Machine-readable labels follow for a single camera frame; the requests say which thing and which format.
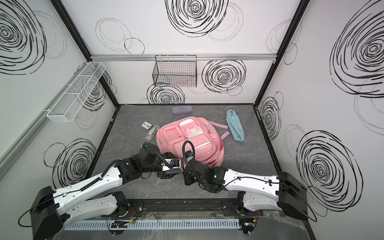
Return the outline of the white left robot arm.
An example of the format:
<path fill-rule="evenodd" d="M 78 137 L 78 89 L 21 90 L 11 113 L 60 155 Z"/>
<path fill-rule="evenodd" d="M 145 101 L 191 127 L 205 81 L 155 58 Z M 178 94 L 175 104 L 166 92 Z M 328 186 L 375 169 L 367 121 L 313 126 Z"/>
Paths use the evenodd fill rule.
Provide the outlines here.
<path fill-rule="evenodd" d="M 97 216 L 125 217 L 134 211 L 122 192 L 96 196 L 139 179 L 143 173 L 163 173 L 180 167 L 180 159 L 172 153 L 161 154 L 152 144 L 141 147 L 129 158 L 113 160 L 106 169 L 91 178 L 67 187 L 41 189 L 29 213 L 33 238 L 52 239 L 66 226 Z"/>

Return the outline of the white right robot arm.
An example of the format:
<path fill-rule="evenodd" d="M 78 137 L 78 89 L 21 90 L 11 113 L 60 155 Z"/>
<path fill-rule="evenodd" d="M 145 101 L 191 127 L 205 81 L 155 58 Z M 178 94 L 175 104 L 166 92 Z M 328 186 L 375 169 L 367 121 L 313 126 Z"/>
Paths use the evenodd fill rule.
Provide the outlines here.
<path fill-rule="evenodd" d="M 203 190 L 217 194 L 222 191 L 243 192 L 242 207 L 282 211 L 285 215 L 306 221 L 309 219 L 307 188 L 291 174 L 278 176 L 244 174 L 224 167 L 209 168 L 195 159 L 181 160 L 185 185 L 197 183 Z"/>

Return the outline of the pink student backpack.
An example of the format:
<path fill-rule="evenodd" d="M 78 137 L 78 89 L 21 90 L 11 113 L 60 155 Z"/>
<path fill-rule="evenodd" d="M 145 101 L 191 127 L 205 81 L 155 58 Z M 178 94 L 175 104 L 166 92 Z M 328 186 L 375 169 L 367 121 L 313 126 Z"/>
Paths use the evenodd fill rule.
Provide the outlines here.
<path fill-rule="evenodd" d="M 219 167 L 224 160 L 223 139 L 230 133 L 219 135 L 215 127 L 229 128 L 205 118 L 187 117 L 161 127 L 156 135 L 157 145 L 162 154 L 169 152 L 181 159 L 183 144 L 190 141 L 197 161 L 210 168 Z"/>

